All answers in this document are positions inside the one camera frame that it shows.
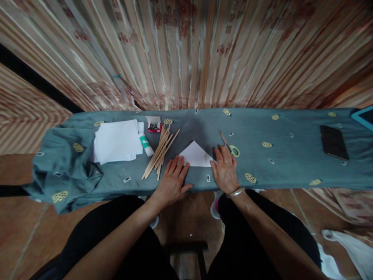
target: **scissors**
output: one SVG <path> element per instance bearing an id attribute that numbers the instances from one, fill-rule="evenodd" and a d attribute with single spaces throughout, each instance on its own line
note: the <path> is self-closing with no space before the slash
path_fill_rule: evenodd
<path id="1" fill-rule="evenodd" d="M 235 158 L 238 158 L 238 157 L 240 156 L 240 151 L 237 149 L 236 146 L 229 145 L 228 142 L 227 142 L 227 140 L 225 139 L 225 137 L 224 137 L 222 131 L 221 131 L 221 130 L 219 130 L 219 131 L 220 131 L 220 135 L 221 135 L 221 137 L 223 138 L 224 146 L 225 146 L 225 144 L 227 144 L 227 145 L 228 145 L 228 148 L 230 149 L 230 153 L 231 153 Z"/>

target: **leg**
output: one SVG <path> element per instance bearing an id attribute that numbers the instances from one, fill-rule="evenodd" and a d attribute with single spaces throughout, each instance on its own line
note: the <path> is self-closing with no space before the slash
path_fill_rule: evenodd
<path id="1" fill-rule="evenodd" d="M 121 196 L 88 213 L 77 224 L 61 253 L 58 278 L 62 279 L 83 256 L 143 204 L 144 201 L 135 196 Z M 163 275 L 166 279 L 177 279 L 169 259 L 150 227 L 132 247 L 116 278 L 131 279 L 139 271 L 144 276 Z"/>
<path id="2" fill-rule="evenodd" d="M 303 223 L 255 191 L 246 192 L 321 267 L 317 243 Z M 222 277 L 226 273 L 226 276 L 231 277 L 234 274 L 237 277 L 245 275 L 254 279 L 268 276 L 280 279 L 259 240 L 234 203 L 222 196 L 219 199 L 218 211 L 225 224 L 225 236 L 220 251 L 211 264 L 209 278 Z"/>

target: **red and white box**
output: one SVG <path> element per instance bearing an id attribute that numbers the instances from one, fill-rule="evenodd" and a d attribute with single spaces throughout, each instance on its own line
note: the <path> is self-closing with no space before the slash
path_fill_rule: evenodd
<path id="1" fill-rule="evenodd" d="M 146 127 L 148 132 L 161 132 L 162 131 L 162 124 L 160 122 L 160 117 L 146 116 L 146 120 L 148 121 L 148 125 Z"/>

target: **scissor blade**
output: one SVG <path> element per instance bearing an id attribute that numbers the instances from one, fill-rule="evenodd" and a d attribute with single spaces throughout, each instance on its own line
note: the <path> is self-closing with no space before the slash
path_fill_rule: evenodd
<path id="1" fill-rule="evenodd" d="M 224 141 L 224 143 L 226 143 L 226 142 L 227 142 L 227 140 L 225 139 L 225 137 L 224 137 L 224 135 L 223 135 L 222 131 L 221 131 L 221 130 L 219 130 L 219 131 L 220 131 L 220 135 L 221 135 L 221 137 L 223 138 L 223 141 Z"/>

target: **table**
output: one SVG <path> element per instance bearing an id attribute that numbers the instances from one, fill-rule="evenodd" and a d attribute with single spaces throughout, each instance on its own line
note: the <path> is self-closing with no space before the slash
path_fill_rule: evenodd
<path id="1" fill-rule="evenodd" d="M 92 164 L 94 124 L 137 119 L 145 116 L 172 119 L 171 133 L 181 131 L 165 156 L 165 163 L 196 141 L 213 156 L 213 147 L 223 145 L 221 130 L 241 155 L 237 158 L 237 176 L 241 186 L 250 189 L 284 189 L 311 187 L 347 187 L 372 189 L 373 133 L 350 118 L 356 109 L 279 110 L 228 108 L 177 110 L 168 112 L 85 112 L 73 115 L 64 124 L 47 132 L 40 153 L 35 156 L 34 182 L 25 188 L 33 199 L 54 205 L 58 213 L 73 211 L 92 202 L 113 199 L 119 195 L 149 195 L 158 185 L 153 171 L 148 179 L 141 177 L 150 161 L 144 152 L 134 161 Z M 322 149 L 320 125 L 342 131 L 350 161 L 326 155 Z M 160 133 L 145 132 L 153 149 Z M 265 147 L 264 142 L 272 147 Z M 84 152 L 77 154 L 73 144 Z M 250 182 L 245 174 L 256 178 Z M 190 167 L 186 184 L 192 192 L 217 190 L 208 167 Z"/>

